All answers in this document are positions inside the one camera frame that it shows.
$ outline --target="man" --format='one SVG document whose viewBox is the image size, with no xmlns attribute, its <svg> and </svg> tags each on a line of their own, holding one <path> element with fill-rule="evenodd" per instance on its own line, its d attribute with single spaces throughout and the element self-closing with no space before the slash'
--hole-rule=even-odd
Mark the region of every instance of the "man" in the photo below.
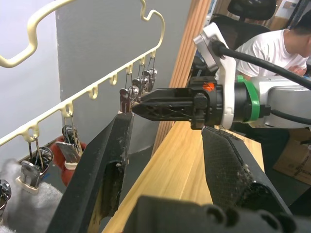
<svg viewBox="0 0 311 233">
<path fill-rule="evenodd" d="M 303 15 L 292 30 L 259 34 L 237 51 L 258 57 L 300 76 L 306 73 L 306 61 L 311 55 L 311 11 Z M 255 76 L 273 76 L 275 73 L 244 61 L 237 61 L 238 74 L 250 80 Z"/>
</svg>

